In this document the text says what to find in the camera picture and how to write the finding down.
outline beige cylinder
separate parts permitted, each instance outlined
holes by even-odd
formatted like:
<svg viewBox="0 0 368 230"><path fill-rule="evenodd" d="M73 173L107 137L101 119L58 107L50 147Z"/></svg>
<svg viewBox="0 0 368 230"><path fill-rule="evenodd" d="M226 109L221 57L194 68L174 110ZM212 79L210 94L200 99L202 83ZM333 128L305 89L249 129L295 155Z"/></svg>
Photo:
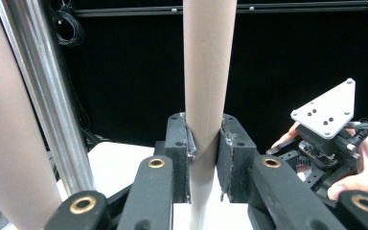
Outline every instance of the beige cylinder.
<svg viewBox="0 0 368 230"><path fill-rule="evenodd" d="M198 229L213 185L237 1L183 5L186 121L197 148L190 168L191 229Z"/></svg>
<svg viewBox="0 0 368 230"><path fill-rule="evenodd" d="M40 229L61 203L35 115L0 23L0 211Z"/></svg>

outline human hand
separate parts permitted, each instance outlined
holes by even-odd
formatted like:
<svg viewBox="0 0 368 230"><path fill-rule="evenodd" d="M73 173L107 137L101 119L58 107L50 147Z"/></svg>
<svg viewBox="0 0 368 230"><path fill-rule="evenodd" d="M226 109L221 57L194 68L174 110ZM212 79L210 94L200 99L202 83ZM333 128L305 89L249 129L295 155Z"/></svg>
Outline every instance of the human hand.
<svg viewBox="0 0 368 230"><path fill-rule="evenodd" d="M289 129L288 133L284 134L277 142L275 142L272 148L284 143L287 140L298 135L295 130L298 127L298 123ZM353 130L348 130L351 134L355 134ZM360 154L358 163L358 174L350 175L345 178L336 181L331 188L328 190L328 198L336 200L338 199L340 193L347 190L361 190L368 192L368 137L362 142L362 144L357 148Z"/></svg>

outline black backdrop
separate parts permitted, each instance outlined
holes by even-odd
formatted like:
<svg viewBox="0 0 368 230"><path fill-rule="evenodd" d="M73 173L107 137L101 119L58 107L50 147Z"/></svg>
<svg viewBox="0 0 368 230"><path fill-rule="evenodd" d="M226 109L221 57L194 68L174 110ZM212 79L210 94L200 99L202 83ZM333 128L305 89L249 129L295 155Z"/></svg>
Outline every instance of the black backdrop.
<svg viewBox="0 0 368 230"><path fill-rule="evenodd" d="M95 2L77 7L118 1ZM122 143L165 140L167 118L185 111L182 15L78 20L85 40L63 52L91 130ZM348 78L355 118L368 118L368 11L238 14L225 113L264 152L292 125L292 109Z"/></svg>

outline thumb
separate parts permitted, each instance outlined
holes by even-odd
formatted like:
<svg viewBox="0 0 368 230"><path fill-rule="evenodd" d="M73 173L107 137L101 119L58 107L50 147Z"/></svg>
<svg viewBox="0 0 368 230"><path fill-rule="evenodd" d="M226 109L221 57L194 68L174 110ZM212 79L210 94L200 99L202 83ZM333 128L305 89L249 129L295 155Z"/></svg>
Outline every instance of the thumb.
<svg viewBox="0 0 368 230"><path fill-rule="evenodd" d="M361 181L362 176L360 174L350 175L343 179L336 181L331 188L328 189L328 198L337 200L340 193L347 190L360 190L362 187Z"/></svg>

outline white mounting plate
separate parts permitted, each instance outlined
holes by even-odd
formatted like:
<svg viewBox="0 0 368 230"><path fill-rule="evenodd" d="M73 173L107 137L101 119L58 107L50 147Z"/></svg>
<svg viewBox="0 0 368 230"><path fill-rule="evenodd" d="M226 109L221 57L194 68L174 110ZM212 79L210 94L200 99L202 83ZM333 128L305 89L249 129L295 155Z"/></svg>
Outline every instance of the white mounting plate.
<svg viewBox="0 0 368 230"><path fill-rule="evenodd" d="M347 79L291 112L291 118L325 139L332 139L354 117L355 86Z"/></svg>

